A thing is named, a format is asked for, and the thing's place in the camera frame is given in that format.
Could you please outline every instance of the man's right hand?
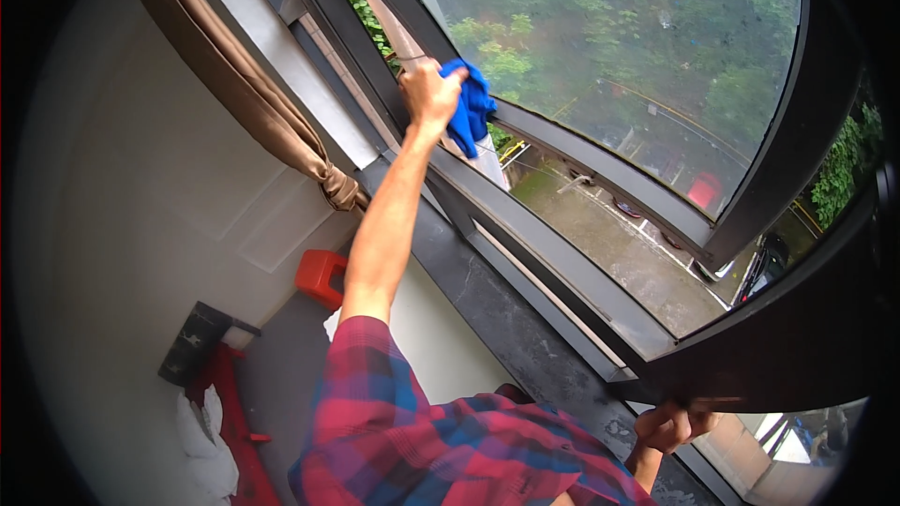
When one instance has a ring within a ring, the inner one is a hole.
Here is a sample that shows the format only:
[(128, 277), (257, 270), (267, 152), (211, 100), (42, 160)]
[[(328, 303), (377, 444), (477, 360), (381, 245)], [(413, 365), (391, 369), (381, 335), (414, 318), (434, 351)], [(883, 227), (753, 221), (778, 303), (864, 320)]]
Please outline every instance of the man's right hand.
[(457, 69), (446, 78), (438, 74), (441, 65), (434, 59), (420, 63), (408, 73), (399, 75), (399, 89), (410, 110), (410, 139), (437, 143), (456, 112), (462, 83), (469, 77), (465, 68)]
[(681, 444), (712, 431), (722, 412), (688, 412), (673, 401), (643, 412), (635, 420), (638, 445), (672, 453)]

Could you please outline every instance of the ground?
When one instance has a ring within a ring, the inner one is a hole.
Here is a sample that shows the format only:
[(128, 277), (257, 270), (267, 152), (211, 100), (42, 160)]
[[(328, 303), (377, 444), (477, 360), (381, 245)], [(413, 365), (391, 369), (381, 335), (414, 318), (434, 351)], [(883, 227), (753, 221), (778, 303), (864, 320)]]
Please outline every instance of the ground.
[[(558, 193), (570, 181), (562, 162), (532, 156), (517, 163), (522, 174), (511, 194), (627, 289), (673, 336), (687, 336), (731, 307), (755, 244), (735, 257), (720, 282), (706, 282), (688, 253), (665, 242), (652, 223), (622, 213), (609, 192), (582, 185)], [(796, 231), (786, 219), (779, 223)]]

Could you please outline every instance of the brown curtain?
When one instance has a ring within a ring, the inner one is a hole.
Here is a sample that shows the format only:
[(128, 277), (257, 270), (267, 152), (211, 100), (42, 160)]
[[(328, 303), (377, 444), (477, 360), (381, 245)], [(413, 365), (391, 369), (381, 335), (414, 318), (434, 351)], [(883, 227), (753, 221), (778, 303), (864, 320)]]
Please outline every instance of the brown curtain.
[(141, 2), (191, 70), (266, 151), (319, 182), (332, 208), (366, 208), (366, 194), (335, 168), (309, 122), (206, 0)]

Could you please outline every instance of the plaid shirt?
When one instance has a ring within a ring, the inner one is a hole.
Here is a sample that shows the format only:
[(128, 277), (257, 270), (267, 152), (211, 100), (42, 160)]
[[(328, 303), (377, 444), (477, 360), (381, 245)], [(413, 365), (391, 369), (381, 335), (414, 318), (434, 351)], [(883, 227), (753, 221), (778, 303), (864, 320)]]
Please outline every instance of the plaid shirt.
[(653, 504), (548, 404), (477, 394), (430, 406), (387, 325), (366, 316), (335, 333), (289, 480), (299, 504), (550, 504), (564, 491), (575, 504)]

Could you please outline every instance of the shirt sleeve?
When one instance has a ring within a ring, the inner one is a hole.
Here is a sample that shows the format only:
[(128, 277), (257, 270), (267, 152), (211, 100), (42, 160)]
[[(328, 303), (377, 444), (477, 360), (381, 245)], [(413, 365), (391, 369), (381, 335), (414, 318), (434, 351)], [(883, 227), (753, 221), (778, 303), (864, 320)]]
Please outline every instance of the shirt sleeve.
[(325, 357), (311, 444), (427, 420), (428, 400), (388, 325), (369, 316), (344, 320)]

